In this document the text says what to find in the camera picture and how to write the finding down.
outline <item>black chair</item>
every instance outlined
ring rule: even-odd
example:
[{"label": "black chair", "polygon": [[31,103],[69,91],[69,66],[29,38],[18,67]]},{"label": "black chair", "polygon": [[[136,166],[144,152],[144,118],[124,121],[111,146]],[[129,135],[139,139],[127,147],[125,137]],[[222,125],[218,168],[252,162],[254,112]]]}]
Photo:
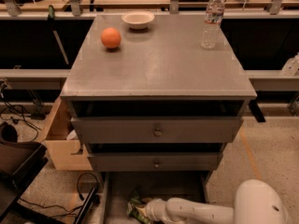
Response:
[{"label": "black chair", "polygon": [[[0,222],[12,212],[34,223],[63,224],[18,203],[48,159],[46,147],[38,142],[18,142],[15,128],[6,122],[0,124]],[[97,188],[92,188],[79,209],[74,224],[84,219],[90,205],[97,200]]]}]

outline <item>open drawer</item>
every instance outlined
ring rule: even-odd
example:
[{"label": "open drawer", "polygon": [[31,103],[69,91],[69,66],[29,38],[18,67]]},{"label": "open drawer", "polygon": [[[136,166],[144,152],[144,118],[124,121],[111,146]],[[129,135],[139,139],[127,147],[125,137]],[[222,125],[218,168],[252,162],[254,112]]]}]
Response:
[{"label": "open drawer", "polygon": [[78,118],[79,139],[90,143],[229,143],[242,125],[240,117]]},{"label": "open drawer", "polygon": [[172,197],[208,203],[200,172],[123,172],[106,173],[98,223],[138,223],[126,215],[127,202],[137,190],[142,198]]}]

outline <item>orange line on floor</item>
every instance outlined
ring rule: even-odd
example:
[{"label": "orange line on floor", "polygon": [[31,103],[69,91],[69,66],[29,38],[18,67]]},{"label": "orange line on floor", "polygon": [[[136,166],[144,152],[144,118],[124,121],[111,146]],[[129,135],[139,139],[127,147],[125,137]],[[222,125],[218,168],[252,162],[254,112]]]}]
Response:
[{"label": "orange line on floor", "polygon": [[243,127],[241,127],[241,129],[240,129],[240,137],[241,137],[242,144],[243,144],[243,146],[246,150],[246,153],[249,157],[249,162],[250,162],[251,168],[253,170],[253,173],[254,173],[256,179],[262,180],[261,172],[258,168],[256,160],[253,157],[253,154],[252,154],[252,151],[251,151],[251,148],[250,148],[250,144],[247,140],[247,137],[245,135]]}]

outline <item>white bowl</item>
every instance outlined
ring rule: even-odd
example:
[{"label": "white bowl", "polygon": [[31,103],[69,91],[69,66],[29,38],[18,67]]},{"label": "white bowl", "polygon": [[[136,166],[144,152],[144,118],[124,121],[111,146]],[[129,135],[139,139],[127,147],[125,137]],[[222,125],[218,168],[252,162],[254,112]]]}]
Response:
[{"label": "white bowl", "polygon": [[149,11],[130,11],[122,15],[121,18],[129,24],[130,28],[140,30],[147,28],[149,22],[153,21],[155,16]]}]

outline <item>bottle label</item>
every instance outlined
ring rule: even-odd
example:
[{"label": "bottle label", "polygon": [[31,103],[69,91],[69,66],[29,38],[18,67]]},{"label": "bottle label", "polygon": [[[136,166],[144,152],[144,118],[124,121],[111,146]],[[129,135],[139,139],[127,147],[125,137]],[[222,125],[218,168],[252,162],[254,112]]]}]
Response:
[{"label": "bottle label", "polygon": [[211,24],[220,24],[222,21],[223,12],[206,12],[205,22]]}]

